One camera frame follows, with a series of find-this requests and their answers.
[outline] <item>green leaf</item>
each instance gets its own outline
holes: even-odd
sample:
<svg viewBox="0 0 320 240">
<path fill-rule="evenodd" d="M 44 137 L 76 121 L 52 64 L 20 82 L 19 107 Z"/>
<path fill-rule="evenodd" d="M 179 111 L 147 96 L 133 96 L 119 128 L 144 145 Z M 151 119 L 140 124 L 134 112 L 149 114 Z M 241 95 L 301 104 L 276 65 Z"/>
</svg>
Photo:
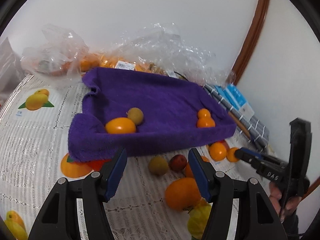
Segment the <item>green leaf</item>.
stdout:
<svg viewBox="0 0 320 240">
<path fill-rule="evenodd" d="M 68 158 L 67 158 L 67 163 L 73 163 L 73 162 L 75 162 L 75 161 L 69 155 Z"/>
<path fill-rule="evenodd" d="M 54 105 L 47 101 L 42 107 L 54 107 Z"/>
<path fill-rule="evenodd" d="M 26 108 L 26 103 L 24 102 L 21 106 L 18 107 L 18 109 Z"/>
</svg>

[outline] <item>silver screw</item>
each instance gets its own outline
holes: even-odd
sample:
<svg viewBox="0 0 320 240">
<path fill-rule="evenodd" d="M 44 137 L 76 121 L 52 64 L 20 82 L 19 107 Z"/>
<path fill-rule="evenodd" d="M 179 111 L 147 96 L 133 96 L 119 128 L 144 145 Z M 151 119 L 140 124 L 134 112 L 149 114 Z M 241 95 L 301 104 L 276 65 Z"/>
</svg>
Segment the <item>silver screw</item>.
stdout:
<svg viewBox="0 0 320 240">
<path fill-rule="evenodd" d="M 251 178 L 249 181 L 254 185 L 258 184 L 258 180 L 256 178 Z"/>
<path fill-rule="evenodd" d="M 93 177 L 93 178 L 97 178 L 99 176 L 100 176 L 100 172 L 98 172 L 98 171 L 94 171 L 93 173 L 91 173 L 91 177 Z"/>
<path fill-rule="evenodd" d="M 217 172 L 216 172 L 216 176 L 217 176 L 218 178 L 223 178 L 223 177 L 224 177 L 224 173 L 223 173 L 222 171 L 217 171 Z"/>
<path fill-rule="evenodd" d="M 63 184 L 66 182 L 66 178 L 60 178 L 58 179 L 58 184 Z"/>
</svg>

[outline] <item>clear plastic bag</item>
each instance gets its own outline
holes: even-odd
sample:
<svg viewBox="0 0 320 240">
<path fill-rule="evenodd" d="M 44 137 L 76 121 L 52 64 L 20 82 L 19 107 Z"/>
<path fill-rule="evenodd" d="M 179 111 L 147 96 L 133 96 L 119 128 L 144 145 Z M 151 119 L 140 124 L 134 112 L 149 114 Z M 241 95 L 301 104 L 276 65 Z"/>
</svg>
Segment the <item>clear plastic bag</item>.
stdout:
<svg viewBox="0 0 320 240">
<path fill-rule="evenodd" d="M 97 62 L 100 67 L 110 68 L 127 64 L 127 69 L 185 77 L 199 85 L 208 83 L 224 86 L 226 82 L 230 83 L 228 77 L 232 77 L 229 72 L 215 65 L 214 54 L 187 46 L 175 24 L 156 24 L 144 28 L 133 38 L 126 33 L 117 46 L 108 52 L 88 54 L 86 58 L 91 61 L 81 61 L 81 70 L 88 71 Z"/>
<path fill-rule="evenodd" d="M 8 38 L 0 44 L 0 106 L 25 77 Z"/>
<path fill-rule="evenodd" d="M 88 53 L 83 39 L 73 30 L 47 24 L 42 32 L 48 43 L 25 48 L 21 66 L 52 85 L 68 85 L 80 78 L 80 60 Z"/>
</svg>

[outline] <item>purple towel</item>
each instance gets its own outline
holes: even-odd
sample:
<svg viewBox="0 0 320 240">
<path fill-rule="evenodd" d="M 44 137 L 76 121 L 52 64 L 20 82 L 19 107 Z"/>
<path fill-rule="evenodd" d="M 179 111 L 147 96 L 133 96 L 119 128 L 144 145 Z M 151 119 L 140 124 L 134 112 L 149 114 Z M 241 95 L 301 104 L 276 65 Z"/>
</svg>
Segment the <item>purple towel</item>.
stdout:
<svg viewBox="0 0 320 240">
<path fill-rule="evenodd" d="M 129 156 L 152 155 L 197 147 L 233 136 L 236 124 L 195 83 L 137 71 L 94 68 L 83 78 L 91 88 L 82 114 L 71 123 L 68 147 L 77 161 L 110 159 L 119 147 Z M 108 134 L 105 124 L 138 107 L 144 121 L 132 134 Z M 216 127 L 197 128 L 197 112 L 210 110 Z"/>
</svg>

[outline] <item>human hand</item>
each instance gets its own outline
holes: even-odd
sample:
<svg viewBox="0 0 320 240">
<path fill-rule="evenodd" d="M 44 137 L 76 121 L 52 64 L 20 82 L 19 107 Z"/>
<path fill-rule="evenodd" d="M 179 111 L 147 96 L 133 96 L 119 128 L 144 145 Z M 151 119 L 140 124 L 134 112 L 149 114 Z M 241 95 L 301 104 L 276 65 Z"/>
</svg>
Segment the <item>human hand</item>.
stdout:
<svg viewBox="0 0 320 240">
<path fill-rule="evenodd" d="M 275 208 L 277 214 L 279 215 L 280 209 L 281 209 L 281 206 L 279 203 L 279 200 L 282 197 L 281 191 L 276 186 L 276 184 L 272 181 L 269 183 L 269 189 L 270 189 L 269 199 L 273 207 Z M 297 209 L 297 206 L 299 205 L 301 199 L 302 198 L 298 196 L 289 198 L 289 200 L 287 201 L 287 204 L 285 205 L 284 210 L 282 210 L 281 212 L 281 217 L 280 217 L 281 221 L 283 221 L 286 216 L 290 216 L 293 214 L 293 212 Z"/>
</svg>

